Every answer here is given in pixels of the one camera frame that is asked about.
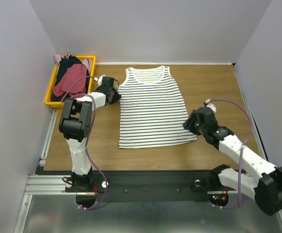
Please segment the black white striped tank top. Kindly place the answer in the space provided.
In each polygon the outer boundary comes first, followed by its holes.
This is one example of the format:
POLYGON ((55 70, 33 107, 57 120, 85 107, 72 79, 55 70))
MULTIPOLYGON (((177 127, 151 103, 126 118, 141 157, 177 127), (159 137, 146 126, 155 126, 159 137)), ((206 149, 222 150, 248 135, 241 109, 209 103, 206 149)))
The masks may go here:
POLYGON ((183 128, 188 111, 169 67, 126 69, 119 86, 121 149, 181 145, 197 137, 183 128))

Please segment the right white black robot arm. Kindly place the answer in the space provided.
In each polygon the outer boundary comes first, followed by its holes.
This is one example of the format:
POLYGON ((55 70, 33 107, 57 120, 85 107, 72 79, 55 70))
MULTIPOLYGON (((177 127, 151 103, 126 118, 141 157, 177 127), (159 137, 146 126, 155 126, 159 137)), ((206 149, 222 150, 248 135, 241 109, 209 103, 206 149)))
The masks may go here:
POLYGON ((183 126, 196 135, 202 135, 208 144, 239 164, 238 171, 227 166, 219 167, 209 177, 211 188, 226 186, 240 191, 269 216, 282 209, 282 166, 263 159, 230 129, 219 126, 214 108, 206 106, 194 110, 183 126))

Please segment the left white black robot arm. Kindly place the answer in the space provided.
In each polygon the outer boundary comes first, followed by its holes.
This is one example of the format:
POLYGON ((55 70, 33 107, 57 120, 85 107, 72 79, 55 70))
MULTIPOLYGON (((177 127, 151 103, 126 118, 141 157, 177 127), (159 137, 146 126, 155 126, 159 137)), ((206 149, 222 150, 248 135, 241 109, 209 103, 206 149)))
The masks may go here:
POLYGON ((69 177, 63 177, 67 192, 88 192, 96 189, 92 162, 87 147, 97 109, 116 103, 121 99, 117 88, 119 81, 105 75, 94 77, 98 87, 88 94, 76 94, 64 101, 59 131, 66 140, 71 159, 72 171, 69 177))

